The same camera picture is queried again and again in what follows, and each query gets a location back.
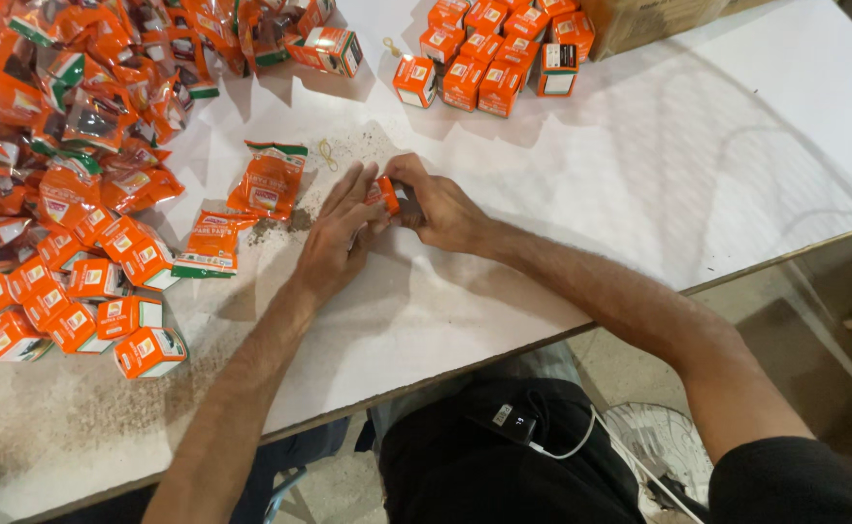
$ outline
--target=black sleeve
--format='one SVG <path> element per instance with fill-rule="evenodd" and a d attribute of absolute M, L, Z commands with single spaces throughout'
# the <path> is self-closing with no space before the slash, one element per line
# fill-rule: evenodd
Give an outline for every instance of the black sleeve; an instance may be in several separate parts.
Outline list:
<path fill-rule="evenodd" d="M 751 442 L 718 462 L 710 510 L 714 524 L 852 523 L 852 467 L 816 440 Z"/>

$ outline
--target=man's arm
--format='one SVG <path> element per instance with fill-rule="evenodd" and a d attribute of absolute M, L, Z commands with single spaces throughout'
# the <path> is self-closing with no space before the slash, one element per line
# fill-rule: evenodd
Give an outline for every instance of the man's arm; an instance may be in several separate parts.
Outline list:
<path fill-rule="evenodd" d="M 363 268 L 390 217 L 365 206 L 377 164 L 355 163 L 327 197 L 290 280 L 210 387 L 145 513 L 145 524 L 228 522 L 261 429 L 316 311 Z M 352 236 L 357 237 L 349 251 Z"/>
<path fill-rule="evenodd" d="M 708 308 L 602 256 L 489 218 L 455 182 L 426 173 L 416 155 L 391 159 L 385 174 L 414 188 L 423 215 L 402 220 L 423 244 L 517 269 L 671 365 L 714 463 L 761 438 L 814 438 L 736 329 Z"/>

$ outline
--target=man's right hand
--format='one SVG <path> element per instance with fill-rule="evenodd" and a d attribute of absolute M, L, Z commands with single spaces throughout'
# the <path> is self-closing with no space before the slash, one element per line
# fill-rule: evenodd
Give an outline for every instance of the man's right hand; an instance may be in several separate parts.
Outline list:
<path fill-rule="evenodd" d="M 475 254 L 499 224 L 444 176 L 426 173 L 420 157 L 407 153 L 387 162 L 384 175 L 413 187 L 423 214 L 402 214 L 401 225 L 412 229 L 423 244 L 445 251 Z"/>

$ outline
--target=hand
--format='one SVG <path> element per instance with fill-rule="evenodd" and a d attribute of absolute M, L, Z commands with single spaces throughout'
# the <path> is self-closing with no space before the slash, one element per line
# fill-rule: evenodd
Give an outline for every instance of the hand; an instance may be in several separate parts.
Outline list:
<path fill-rule="evenodd" d="M 426 173 L 416 153 L 390 159 L 384 175 L 416 192 L 423 214 L 401 214 L 401 225 L 415 231 L 423 244 L 475 254 L 478 244 L 497 223 L 451 179 Z"/>
<path fill-rule="evenodd" d="M 291 280 L 311 294 L 316 309 L 361 272 L 368 249 L 390 223 L 383 201 L 364 205 L 376 177 L 376 163 L 364 167 L 359 161 L 351 164 L 333 186 L 310 229 Z"/>

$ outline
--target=white table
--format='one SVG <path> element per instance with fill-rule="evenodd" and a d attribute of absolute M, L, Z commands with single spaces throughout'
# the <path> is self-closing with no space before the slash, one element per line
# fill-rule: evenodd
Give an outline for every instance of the white table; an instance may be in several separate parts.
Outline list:
<path fill-rule="evenodd" d="M 416 49 L 429 5 L 341 3 L 332 24 L 358 31 L 365 52 L 357 78 L 283 65 L 226 81 L 170 144 L 187 195 L 143 220 L 183 247 L 201 203 L 220 205 L 237 183 L 243 139 L 327 138 L 340 169 L 416 151 L 490 214 L 679 290 L 852 231 L 852 23 L 830 0 L 775 2 L 584 65 L 571 99 L 526 92 L 507 120 L 394 97 L 397 61 L 381 40 Z M 243 242 L 236 279 L 168 290 L 191 345 L 171 375 L 127 381 L 108 355 L 0 364 L 0 522 L 166 468 L 337 176 L 312 154 L 292 230 Z M 307 427 L 588 322 L 507 268 L 390 230 L 307 334 L 265 432 Z"/>

